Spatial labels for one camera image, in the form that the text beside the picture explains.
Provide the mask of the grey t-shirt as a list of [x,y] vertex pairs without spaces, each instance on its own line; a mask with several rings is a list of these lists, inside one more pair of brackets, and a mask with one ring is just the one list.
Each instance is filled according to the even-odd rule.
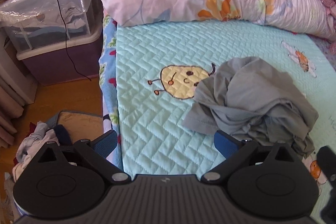
[[286,72],[258,57],[233,58],[198,83],[183,127],[200,134],[221,130],[237,140],[290,145],[299,157],[315,150],[309,133],[318,112]]

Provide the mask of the pile of clothes on floor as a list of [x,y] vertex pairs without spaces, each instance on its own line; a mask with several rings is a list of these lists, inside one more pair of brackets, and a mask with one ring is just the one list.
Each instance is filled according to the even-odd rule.
[[72,145],[70,135],[63,125],[58,124],[54,128],[49,128],[48,124],[38,122],[34,132],[24,138],[18,147],[17,163],[12,170],[14,182],[17,182],[33,157],[48,141],[53,141],[58,146]]

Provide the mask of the mint quilted bee bedspread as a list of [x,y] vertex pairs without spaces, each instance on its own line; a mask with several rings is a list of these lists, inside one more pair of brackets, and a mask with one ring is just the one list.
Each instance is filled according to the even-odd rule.
[[201,176],[224,160],[214,134],[182,122],[195,89],[233,58],[258,57],[290,75],[317,110],[309,133],[315,150],[299,157],[314,177],[320,222],[331,187],[316,162],[318,150],[335,147],[335,70],[315,41],[274,27],[233,20],[153,23],[117,30],[116,78],[123,168],[136,174]]

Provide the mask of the clear plastic storage box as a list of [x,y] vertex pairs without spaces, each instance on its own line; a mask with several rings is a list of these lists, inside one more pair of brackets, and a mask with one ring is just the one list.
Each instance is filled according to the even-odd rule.
[[1,26],[21,61],[42,85],[98,75],[100,0],[7,0]]

